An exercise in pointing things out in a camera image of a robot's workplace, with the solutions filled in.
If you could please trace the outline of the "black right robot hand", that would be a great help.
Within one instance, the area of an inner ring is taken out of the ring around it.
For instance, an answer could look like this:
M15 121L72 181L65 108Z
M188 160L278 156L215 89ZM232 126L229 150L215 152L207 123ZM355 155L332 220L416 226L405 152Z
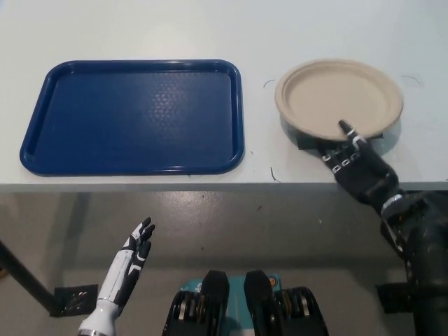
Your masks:
M347 121L340 120L339 127L346 142L332 150L320 147L321 159L350 196L382 215L385 208L403 198L398 176Z

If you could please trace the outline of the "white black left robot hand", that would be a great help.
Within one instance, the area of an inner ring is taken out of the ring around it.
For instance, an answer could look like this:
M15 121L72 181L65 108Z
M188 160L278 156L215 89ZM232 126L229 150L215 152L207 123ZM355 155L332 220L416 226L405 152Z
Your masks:
M99 291L94 311L83 320L78 335L115 335L120 317L134 290L151 249L155 229L146 218L129 235L116 253Z

